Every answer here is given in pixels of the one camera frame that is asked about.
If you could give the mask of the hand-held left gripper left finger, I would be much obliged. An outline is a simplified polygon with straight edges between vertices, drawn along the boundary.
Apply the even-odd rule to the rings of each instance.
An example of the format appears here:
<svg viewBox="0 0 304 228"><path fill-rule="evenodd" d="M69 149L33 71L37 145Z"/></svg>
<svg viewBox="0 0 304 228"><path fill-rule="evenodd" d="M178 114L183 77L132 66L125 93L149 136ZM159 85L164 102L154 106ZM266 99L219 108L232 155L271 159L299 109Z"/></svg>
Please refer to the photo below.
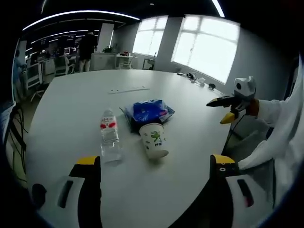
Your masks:
<svg viewBox="0 0 304 228"><path fill-rule="evenodd" d="M39 215L52 228L100 228L100 156L80 158L67 176L49 188L35 183L32 199Z"/></svg>

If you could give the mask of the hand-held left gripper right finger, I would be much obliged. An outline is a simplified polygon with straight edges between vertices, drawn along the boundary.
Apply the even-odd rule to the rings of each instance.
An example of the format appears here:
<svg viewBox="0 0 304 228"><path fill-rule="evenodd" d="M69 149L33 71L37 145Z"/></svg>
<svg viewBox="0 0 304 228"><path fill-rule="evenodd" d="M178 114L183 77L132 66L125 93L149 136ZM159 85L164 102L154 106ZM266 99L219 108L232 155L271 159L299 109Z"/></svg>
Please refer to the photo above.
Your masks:
<svg viewBox="0 0 304 228"><path fill-rule="evenodd" d="M249 175L241 174L230 157L210 156L211 228L256 228L273 210L266 191Z"/></svg>

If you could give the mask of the person's right hand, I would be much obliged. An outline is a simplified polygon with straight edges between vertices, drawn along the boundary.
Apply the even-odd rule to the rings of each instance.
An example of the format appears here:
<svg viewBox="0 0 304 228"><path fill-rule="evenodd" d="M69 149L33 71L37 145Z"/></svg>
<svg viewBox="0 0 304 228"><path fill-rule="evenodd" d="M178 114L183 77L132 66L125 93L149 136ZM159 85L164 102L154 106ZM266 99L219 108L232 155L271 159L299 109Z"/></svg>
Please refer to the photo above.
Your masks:
<svg viewBox="0 0 304 228"><path fill-rule="evenodd" d="M257 118L258 113L259 113L259 100L252 99L246 108L246 115Z"/></svg>

